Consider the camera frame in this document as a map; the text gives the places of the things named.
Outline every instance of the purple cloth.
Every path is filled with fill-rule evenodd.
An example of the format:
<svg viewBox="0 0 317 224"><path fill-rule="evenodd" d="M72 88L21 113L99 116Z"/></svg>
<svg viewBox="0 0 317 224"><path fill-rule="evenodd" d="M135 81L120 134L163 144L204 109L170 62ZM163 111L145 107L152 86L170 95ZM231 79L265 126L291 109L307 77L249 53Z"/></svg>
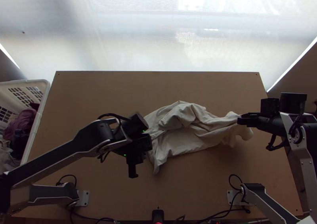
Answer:
<svg viewBox="0 0 317 224"><path fill-rule="evenodd" d="M36 110L27 108L21 111L18 117L12 120L7 128L4 130L3 138L5 140L12 140L14 137L14 131L16 129L27 130L31 129L34 118L36 116Z"/></svg>

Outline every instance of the wooden table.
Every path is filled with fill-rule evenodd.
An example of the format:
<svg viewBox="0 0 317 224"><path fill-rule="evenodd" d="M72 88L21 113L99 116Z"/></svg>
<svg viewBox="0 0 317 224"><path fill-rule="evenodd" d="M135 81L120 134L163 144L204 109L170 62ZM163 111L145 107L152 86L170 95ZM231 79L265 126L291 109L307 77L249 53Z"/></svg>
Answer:
<svg viewBox="0 0 317 224"><path fill-rule="evenodd" d="M73 139L103 113L129 116L139 111L145 116L182 100L224 116L228 111L259 112L260 99L265 97L261 78L254 72L57 72L29 160ZM272 198L301 215L284 149L267 151L271 135L253 131L247 142L237 137L234 148L219 145L169 158L158 175L145 160L137 165L139 177L130 179L125 159L111 153L103 164L82 158L38 184L55 185L65 174L76 175L78 189L90 191L89 205L77 212L90 217L150 220L152 210L159 207L166 220L183 214L198 220L229 208L228 176L235 173L244 182L262 183ZM249 215L232 212L228 218L263 217L255 207L250 209ZM63 219L69 213L49 205L28 207L17 216Z"/></svg>

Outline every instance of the wire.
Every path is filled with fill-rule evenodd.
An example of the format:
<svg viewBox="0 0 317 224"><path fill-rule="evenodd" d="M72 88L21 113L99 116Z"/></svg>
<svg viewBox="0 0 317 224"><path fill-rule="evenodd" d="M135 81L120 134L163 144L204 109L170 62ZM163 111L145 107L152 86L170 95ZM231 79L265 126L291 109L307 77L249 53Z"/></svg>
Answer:
<svg viewBox="0 0 317 224"><path fill-rule="evenodd" d="M233 188L234 190L240 191L240 189L236 188L235 186L233 186L233 185L231 184L231 178L232 178L232 177L237 177L237 178L239 179L240 183L242 184L241 178L240 178L239 176L235 175L235 174L229 175L229 184L230 184L231 188Z"/></svg>
<svg viewBox="0 0 317 224"><path fill-rule="evenodd" d="M289 148L289 150L287 151L286 156L288 156L288 155L289 155L290 150L291 150L291 148Z"/></svg>
<svg viewBox="0 0 317 224"><path fill-rule="evenodd" d="M62 176L62 177L58 180L58 182L56 183L56 186L63 185L64 183L61 183L61 180L62 180L63 178L65 178L65 177L68 177L68 176L72 176L72 177L75 179L74 186L75 186L75 188L76 188L77 178L76 178L76 176L74 176L74 175L64 175L64 176Z"/></svg>
<svg viewBox="0 0 317 224"><path fill-rule="evenodd" d="M209 216L209 217L207 217L207 218L205 218L205 219L199 220L199 221L197 222L197 224L202 223L202 222L207 221L207 220L210 220L210 219L213 219L213 218L223 218L223 217L226 217L227 215L229 215L230 212L233 212L233 211L245 211L245 212L248 213L248 214L251 213L250 210L248 210L248 209L246 209L246 208L244 208L244 207L243 207L243 208L240 208L240 209L232 209L233 201L234 201L235 198L238 196L238 194L240 194L240 192L237 192L237 193L234 195L234 197L233 197L233 199L232 199L232 201L231 201L230 208L229 208L228 210L224 210L224 211L218 212L218 213L216 213L216 214L214 214L214 215L212 215L212 216Z"/></svg>
<svg viewBox="0 0 317 224"><path fill-rule="evenodd" d="M234 187L234 186L231 184L231 178L232 178L232 177L237 177L237 178L240 180L240 182L243 183L242 180L241 180L241 178L240 178L239 176L237 176L237 175L235 175L235 174L229 175L229 184L230 184L230 186L231 186L233 189L238 190L238 192L237 192L237 193L234 195L234 197L232 198L232 201L231 201L231 204L230 204L230 208L229 208L228 210L224 210L224 211L218 212L218 213L216 213L216 214L214 214L214 215L212 215L212 216L209 216L209 217L207 217L207 218L205 218L205 219L199 220L199 221L197 222L197 224L200 224L200 223L202 223L202 222L204 222L204 221L207 221L207 220L210 220L210 219L213 219L213 218L223 218L223 217L226 217L226 216L229 215L230 212L233 212L233 211L245 211L245 212L248 213L248 214L251 213L251 211L250 211L249 209L246 209L244 206L242 206L242 208L240 208L240 209L232 209L233 201L234 201L235 198L238 196L238 194L241 193L241 190L240 190L240 189Z"/></svg>
<svg viewBox="0 0 317 224"><path fill-rule="evenodd" d="M106 154L105 154L105 153L102 153L102 154L100 154L100 155L97 157L97 159L100 159L100 163L103 163L103 162L106 160L106 158L107 158L107 156L109 155L109 153L110 153L110 151L108 151Z"/></svg>
<svg viewBox="0 0 317 224"><path fill-rule="evenodd" d="M80 214L74 212L74 207L73 207L73 208L70 210L70 220L71 220L71 224L74 224L73 219L72 219L72 215L81 217L82 219L95 220L95 221L97 221L96 224L99 223L99 222L101 222L101 221L118 223L115 219L112 219L112 218L109 218L109 217L103 217L103 218L99 218L99 219L98 219L98 218L92 218L92 217L80 215Z"/></svg>
<svg viewBox="0 0 317 224"><path fill-rule="evenodd" d="M129 121L129 120L130 120L129 118L120 116L120 115L118 115L118 114L113 114L113 113L102 114L102 115L100 115L97 119L102 119L103 117L110 117L110 116L115 117L115 118L117 118L117 119L124 120L124 121Z"/></svg>
<svg viewBox="0 0 317 224"><path fill-rule="evenodd" d="M185 219L185 215L180 216L178 218L175 219L175 221L173 222L173 224L176 224L178 221L183 221Z"/></svg>
<svg viewBox="0 0 317 224"><path fill-rule="evenodd" d="M97 119L102 119L103 117L109 117L109 116L115 117L115 118L117 118L117 119L119 120L119 125L118 125L118 127L116 128L115 135L120 131L120 128L121 128L121 120L124 120L124 121L129 121L129 120L130 120L129 118L120 116L120 115L118 115L118 114L113 114L113 113L102 114L102 115L100 115Z"/></svg>
<svg viewBox="0 0 317 224"><path fill-rule="evenodd" d="M100 218L100 219L96 222L96 224L98 224L99 222L102 222L102 221L104 221L104 222L113 222L113 223L116 223L116 220L114 220L114 219L112 219L112 218L103 217L103 218Z"/></svg>

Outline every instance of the white cloth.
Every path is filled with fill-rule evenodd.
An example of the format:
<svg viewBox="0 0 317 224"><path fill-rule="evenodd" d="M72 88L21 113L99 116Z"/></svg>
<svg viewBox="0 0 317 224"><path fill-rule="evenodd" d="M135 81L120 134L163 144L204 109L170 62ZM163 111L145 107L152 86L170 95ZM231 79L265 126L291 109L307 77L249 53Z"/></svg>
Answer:
<svg viewBox="0 0 317 224"><path fill-rule="evenodd" d="M167 157L196 152L220 143L234 147L235 136L249 140L253 136L250 128L237 124L240 117L229 112L219 118L198 104L184 101L162 107L147 116L146 131L152 138L153 149L148 152L154 164L154 174Z"/></svg>
<svg viewBox="0 0 317 224"><path fill-rule="evenodd" d="M20 165L21 160L13 158L10 153L13 152L9 147L0 147L0 174L11 171Z"/></svg>

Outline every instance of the laundry basket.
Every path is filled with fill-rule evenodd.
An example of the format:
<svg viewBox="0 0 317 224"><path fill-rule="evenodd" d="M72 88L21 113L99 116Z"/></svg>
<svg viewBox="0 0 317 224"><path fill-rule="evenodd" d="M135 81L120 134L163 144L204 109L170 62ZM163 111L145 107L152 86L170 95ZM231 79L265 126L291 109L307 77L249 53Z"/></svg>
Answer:
<svg viewBox="0 0 317 224"><path fill-rule="evenodd" d="M30 103L40 104L24 150L21 164L27 162L41 121L49 90L50 83L47 80L15 80L0 82L0 135L3 134L12 114L18 115L23 109L30 108Z"/></svg>

